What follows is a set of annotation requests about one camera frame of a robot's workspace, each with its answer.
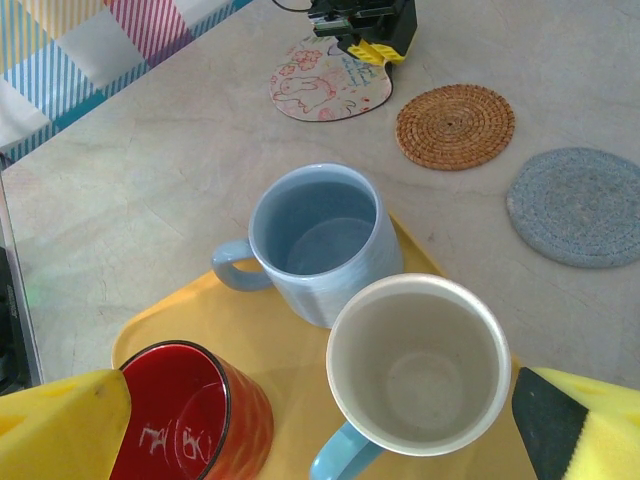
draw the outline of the checkered cloth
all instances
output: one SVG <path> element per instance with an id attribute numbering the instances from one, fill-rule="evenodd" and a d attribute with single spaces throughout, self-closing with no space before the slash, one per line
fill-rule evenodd
<path id="1" fill-rule="evenodd" d="M 2 167 L 250 1 L 0 0 Z"/>

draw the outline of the mug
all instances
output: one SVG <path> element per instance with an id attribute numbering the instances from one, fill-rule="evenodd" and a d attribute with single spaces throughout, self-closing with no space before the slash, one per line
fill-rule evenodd
<path id="1" fill-rule="evenodd" d="M 380 280 L 340 312 L 327 375 L 347 419 L 311 466 L 312 480 L 348 480 L 380 453 L 429 457 L 480 437 L 511 378 L 507 340 L 464 287 L 427 274 Z"/>
<path id="2" fill-rule="evenodd" d="M 111 480 L 255 478 L 273 440 L 267 396 L 200 345 L 172 340 L 121 367 L 131 419 Z"/>
<path id="3" fill-rule="evenodd" d="M 248 258 L 263 272 L 233 266 Z M 211 263 L 227 286 L 255 291 L 275 285 L 296 314 L 327 328 L 361 289 L 403 271 L 377 189 L 359 172 L 330 163 L 280 178 L 251 215 L 249 238 L 219 246 Z"/>

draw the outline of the yellow tray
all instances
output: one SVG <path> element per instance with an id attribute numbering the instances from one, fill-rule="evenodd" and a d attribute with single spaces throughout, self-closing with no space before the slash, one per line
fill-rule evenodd
<path id="1" fill-rule="evenodd" d="M 394 219 L 405 270 L 442 270 Z M 257 270 L 248 261 L 244 269 Z M 114 367 L 163 340 L 190 340 L 239 368 L 265 390 L 276 434 L 261 479 L 305 479 L 320 448 L 342 425 L 325 372 L 329 331 L 297 317 L 275 289 L 242 293 L 207 273 L 129 321 L 116 339 Z M 511 386 L 519 369 L 514 359 Z M 536 480 L 511 415 L 505 408 L 478 441 L 456 453 L 411 458 L 385 453 L 359 479 Z"/>

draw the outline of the mug rim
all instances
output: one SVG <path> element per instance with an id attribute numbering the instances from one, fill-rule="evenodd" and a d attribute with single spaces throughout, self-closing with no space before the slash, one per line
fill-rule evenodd
<path id="1" fill-rule="evenodd" d="M 164 340 L 162 342 L 149 345 L 148 347 L 145 347 L 139 352 L 135 353 L 129 359 L 127 359 L 127 361 L 125 361 L 118 368 L 118 370 L 120 370 L 124 374 L 125 368 L 131 365 L 138 358 L 148 354 L 151 351 L 158 350 L 164 347 L 170 347 L 170 346 L 189 347 L 197 351 L 198 353 L 203 354 L 205 357 L 207 357 L 207 360 L 209 360 L 213 364 L 216 371 L 218 372 L 218 375 L 220 376 L 220 379 L 222 380 L 224 400 L 225 400 L 224 426 L 222 428 L 222 433 L 220 434 L 220 438 L 218 440 L 218 446 L 216 448 L 216 451 L 213 452 L 213 455 L 211 456 L 211 459 L 207 463 L 207 466 L 202 470 L 202 472 L 200 472 L 200 474 L 196 479 L 196 480 L 205 480 L 209 472 L 213 469 L 213 466 L 215 465 L 216 461 L 218 460 L 218 457 L 220 456 L 220 453 L 222 453 L 222 448 L 224 447 L 224 444 L 227 440 L 227 435 L 229 433 L 229 426 L 231 424 L 231 395 L 229 393 L 231 391 L 230 390 L 231 387 L 229 385 L 229 379 L 227 378 L 227 374 L 224 371 L 224 367 L 222 366 L 220 361 L 216 358 L 216 356 L 213 353 L 211 353 L 202 345 L 198 345 L 197 343 L 190 342 L 188 340 Z"/>
<path id="2" fill-rule="evenodd" d="M 350 412 L 349 407 L 343 401 L 340 392 L 338 391 L 338 387 L 335 383 L 332 357 L 335 338 L 340 334 L 341 325 L 345 324 L 348 321 L 346 319 L 351 313 L 350 311 L 355 308 L 355 306 L 357 306 L 362 301 L 362 299 L 368 297 L 377 290 L 381 290 L 390 285 L 398 283 L 435 285 L 462 297 L 462 299 L 465 300 L 466 303 L 471 305 L 481 317 L 483 323 L 491 334 L 493 346 L 497 353 L 498 378 L 495 382 L 495 393 L 488 408 L 486 409 L 486 412 L 481 417 L 479 417 L 477 421 L 471 424 L 471 428 L 466 428 L 466 432 L 465 430 L 463 430 L 463 432 L 465 433 L 462 436 L 460 436 L 459 438 L 455 438 L 455 436 L 452 436 L 451 438 L 453 440 L 445 443 L 444 445 L 436 445 L 432 447 L 403 447 L 375 434 L 369 428 L 364 426 L 363 423 L 360 422 Z M 433 457 L 445 455 L 447 453 L 452 453 L 460 450 L 461 448 L 464 448 L 477 440 L 489 429 L 489 427 L 491 427 L 491 425 L 493 425 L 493 423 L 502 412 L 511 386 L 511 353 L 509 350 L 509 345 L 507 343 L 507 338 L 495 315 L 482 300 L 480 300 L 467 288 L 444 277 L 427 273 L 401 273 L 398 275 L 392 275 L 378 280 L 371 285 L 368 285 L 367 287 L 360 290 L 360 292 L 358 292 L 354 297 L 352 297 L 338 315 L 338 318 L 336 319 L 329 334 L 326 353 L 326 369 L 331 394 L 333 395 L 338 408 L 345 416 L 347 421 L 351 423 L 356 428 L 356 430 L 358 430 L 358 432 L 360 432 L 365 438 L 379 445 L 385 450 L 414 457 Z"/>
<path id="3" fill-rule="evenodd" d="M 311 275 L 300 275 L 300 274 L 296 274 L 296 273 L 289 273 L 286 272 L 284 270 L 281 270 L 279 268 L 277 268 L 276 266 L 274 266 L 271 262 L 269 262 L 265 256 L 262 254 L 262 252 L 260 252 L 255 245 L 255 234 L 254 234 L 254 226 L 255 226 L 255 221 L 256 221 L 256 216 L 258 214 L 258 210 L 260 209 L 260 207 L 262 206 L 263 202 L 265 201 L 265 199 L 269 196 L 273 194 L 273 191 L 282 186 L 282 184 L 284 184 L 285 182 L 290 181 L 292 178 L 300 176 L 300 175 L 308 175 L 309 172 L 313 172 L 315 170 L 326 170 L 326 171 L 333 171 L 336 173 L 341 173 L 341 174 L 346 174 L 348 176 L 350 176 L 351 178 L 356 178 L 362 185 L 365 186 L 365 188 L 367 190 L 369 190 L 369 193 L 373 196 L 373 203 L 376 209 L 376 219 L 375 222 L 373 223 L 373 228 L 371 230 L 371 233 L 369 234 L 369 238 L 367 238 L 367 241 L 364 243 L 364 245 L 360 248 L 360 250 L 358 250 L 356 252 L 355 255 L 353 255 L 349 260 L 347 260 L 344 263 L 341 263 L 340 265 L 338 265 L 337 267 L 332 268 L 331 270 L 327 270 L 325 272 L 320 272 L 320 273 L 314 273 Z M 262 268 L 264 268 L 265 270 L 269 271 L 269 274 L 273 274 L 276 275 L 278 277 L 281 278 L 295 278 L 296 280 L 299 281 L 307 281 L 307 280 L 315 280 L 317 278 L 321 278 L 321 277 L 327 277 L 330 276 L 332 274 L 334 274 L 336 271 L 347 267 L 348 265 L 355 263 L 360 257 L 362 257 L 364 255 L 364 252 L 371 246 L 371 244 L 374 242 L 375 237 L 378 235 L 378 232 L 380 231 L 380 229 L 382 228 L 382 214 L 384 212 L 384 203 L 382 201 L 382 196 L 380 195 L 380 192 L 378 191 L 378 189 L 376 188 L 376 186 L 373 184 L 373 182 L 371 182 L 365 175 L 363 175 L 362 173 L 360 173 L 358 170 L 348 167 L 347 165 L 343 165 L 340 163 L 331 163 L 331 162 L 327 162 L 327 163 L 312 163 L 309 165 L 304 165 L 302 167 L 298 167 L 294 170 L 291 170 L 290 172 L 287 172 L 286 174 L 284 174 L 283 176 L 281 176 L 278 180 L 276 180 L 260 197 L 260 200 L 258 200 L 258 203 L 256 204 L 255 208 L 253 209 L 253 212 L 251 213 L 251 219 L 249 221 L 249 244 L 251 245 L 251 250 L 253 251 L 253 254 L 255 255 L 256 259 L 258 260 L 258 262 L 260 263 L 260 265 L 262 265 Z"/>

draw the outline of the coaster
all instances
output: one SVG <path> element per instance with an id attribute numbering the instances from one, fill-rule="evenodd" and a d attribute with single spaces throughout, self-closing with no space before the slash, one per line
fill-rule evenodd
<path id="1" fill-rule="evenodd" d="M 414 163 L 464 170 L 495 158 L 511 141 L 515 116 L 488 88 L 449 85 L 423 93 L 398 114 L 396 139 Z"/>
<path id="2" fill-rule="evenodd" d="M 285 115 L 330 122 L 361 115 L 391 96 L 391 64 L 369 65 L 338 48 L 335 37 L 307 37 L 271 76 L 271 100 Z"/>
<path id="3" fill-rule="evenodd" d="M 509 189 L 507 210 L 522 239 L 557 262 L 605 268 L 640 258 L 640 167 L 611 153 L 534 156 Z"/>

